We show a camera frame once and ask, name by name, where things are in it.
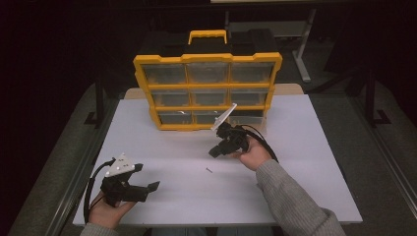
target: person's left hand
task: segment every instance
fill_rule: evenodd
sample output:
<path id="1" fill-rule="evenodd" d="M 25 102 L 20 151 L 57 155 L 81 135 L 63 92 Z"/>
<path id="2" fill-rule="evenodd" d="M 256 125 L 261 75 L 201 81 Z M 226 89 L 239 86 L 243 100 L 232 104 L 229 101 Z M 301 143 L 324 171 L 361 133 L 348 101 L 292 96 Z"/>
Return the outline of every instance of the person's left hand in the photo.
<path id="1" fill-rule="evenodd" d="M 89 210 L 89 222 L 109 229 L 115 229 L 119 225 L 123 215 L 135 204 L 134 202 L 126 202 L 122 205 L 117 203 L 116 207 L 110 206 L 105 202 L 104 194 L 100 191 L 91 203 L 92 208 Z"/>

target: yellow storage organizer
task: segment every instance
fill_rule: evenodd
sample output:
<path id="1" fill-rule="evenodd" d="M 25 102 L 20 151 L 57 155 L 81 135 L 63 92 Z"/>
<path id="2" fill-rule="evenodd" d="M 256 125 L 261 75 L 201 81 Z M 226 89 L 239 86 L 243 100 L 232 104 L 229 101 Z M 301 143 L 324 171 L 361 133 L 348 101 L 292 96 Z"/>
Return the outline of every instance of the yellow storage organizer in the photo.
<path id="1" fill-rule="evenodd" d="M 262 122 L 281 62 L 267 29 L 231 38 L 225 30 L 195 30 L 150 33 L 134 65 L 156 127 L 190 131 L 209 129 L 231 103 L 231 124 Z"/>

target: person's right hand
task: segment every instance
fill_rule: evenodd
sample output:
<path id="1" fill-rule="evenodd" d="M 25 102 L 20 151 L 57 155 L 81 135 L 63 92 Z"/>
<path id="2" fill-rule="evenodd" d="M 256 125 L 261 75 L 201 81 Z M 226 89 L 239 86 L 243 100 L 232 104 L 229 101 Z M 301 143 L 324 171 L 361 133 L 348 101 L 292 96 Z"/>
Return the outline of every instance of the person's right hand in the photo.
<path id="1" fill-rule="evenodd" d="M 246 152 L 236 151 L 229 156 L 239 159 L 246 167 L 256 171 L 265 161 L 271 157 L 268 151 L 254 138 L 247 137 L 249 148 Z"/>

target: black cable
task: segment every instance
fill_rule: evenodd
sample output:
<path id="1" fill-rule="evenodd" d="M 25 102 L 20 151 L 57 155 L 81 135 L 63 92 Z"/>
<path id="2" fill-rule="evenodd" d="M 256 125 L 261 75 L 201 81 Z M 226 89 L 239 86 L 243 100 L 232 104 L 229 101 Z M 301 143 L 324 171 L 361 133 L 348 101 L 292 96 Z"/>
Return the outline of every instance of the black cable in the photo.
<path id="1" fill-rule="evenodd" d="M 236 132 L 246 133 L 245 129 L 236 129 L 236 128 L 230 128 L 227 131 L 236 131 Z"/>
<path id="2" fill-rule="evenodd" d="M 102 199 L 104 198 L 104 196 L 101 196 L 95 203 L 93 203 L 90 207 L 89 207 L 89 209 L 92 209 L 95 205 L 97 205 L 98 204 L 98 202 L 100 202 Z"/>
<path id="3" fill-rule="evenodd" d="M 242 127 L 244 127 L 244 126 L 247 126 L 247 127 L 249 127 L 249 128 L 251 128 L 251 129 L 253 129 L 255 132 L 257 132 L 258 133 L 258 135 L 264 140 L 265 138 L 264 138 L 264 136 L 262 136 L 262 134 L 261 134 L 261 132 L 259 132 L 257 129 L 255 129 L 255 127 L 253 127 L 253 126 L 250 126 L 250 125 L 241 125 Z"/>
<path id="4" fill-rule="evenodd" d="M 272 159 L 274 159 L 276 162 L 279 162 L 278 158 L 276 158 L 275 152 L 273 152 L 272 148 L 270 148 L 266 140 L 261 139 L 261 137 L 259 137 L 252 131 L 246 130 L 246 132 L 249 136 L 257 140 L 267 150 L 267 152 L 270 154 L 270 157 L 272 157 Z"/>
<path id="5" fill-rule="evenodd" d="M 89 199 L 91 198 L 92 186 L 94 186 L 95 176 L 97 176 L 98 172 L 106 165 L 111 166 L 116 159 L 113 157 L 112 160 L 104 162 L 95 170 L 94 174 L 92 174 L 91 178 L 89 178 L 89 182 L 87 183 L 86 195 L 84 197 L 84 222 L 87 224 L 89 222 Z"/>

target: hand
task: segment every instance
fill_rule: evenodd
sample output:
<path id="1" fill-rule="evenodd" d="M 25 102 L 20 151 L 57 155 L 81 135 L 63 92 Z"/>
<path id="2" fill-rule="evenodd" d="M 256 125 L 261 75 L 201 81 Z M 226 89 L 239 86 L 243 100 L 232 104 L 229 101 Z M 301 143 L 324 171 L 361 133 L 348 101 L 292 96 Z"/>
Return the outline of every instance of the hand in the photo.
<path id="1" fill-rule="evenodd" d="M 238 158 L 246 167 L 256 171 L 265 161 L 271 157 L 268 151 L 254 138 L 248 136 L 249 148 L 246 152 L 236 151 L 229 156 Z"/>
<path id="2" fill-rule="evenodd" d="M 134 202 L 127 202 L 120 206 L 120 203 L 117 203 L 116 207 L 113 207 L 105 202 L 104 194 L 100 191 L 91 203 L 89 222 L 109 229 L 115 229 L 123 215 L 135 204 Z"/>

